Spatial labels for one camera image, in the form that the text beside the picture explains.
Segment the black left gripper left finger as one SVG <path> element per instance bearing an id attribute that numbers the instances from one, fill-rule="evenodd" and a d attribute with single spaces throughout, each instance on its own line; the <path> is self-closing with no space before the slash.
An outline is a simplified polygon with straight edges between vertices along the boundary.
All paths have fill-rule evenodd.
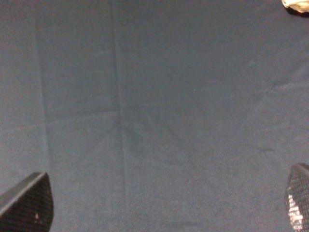
<path id="1" fill-rule="evenodd" d="M 48 173 L 34 172 L 0 195 L 2 232 L 48 232 L 54 200 Z"/>

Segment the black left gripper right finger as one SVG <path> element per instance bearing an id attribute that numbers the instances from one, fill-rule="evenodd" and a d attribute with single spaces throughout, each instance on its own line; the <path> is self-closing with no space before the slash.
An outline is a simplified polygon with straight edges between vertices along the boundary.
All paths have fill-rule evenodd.
<path id="1" fill-rule="evenodd" d="M 309 230 L 309 166 L 295 163 L 287 180 L 285 208 L 289 223 L 295 232 Z"/>

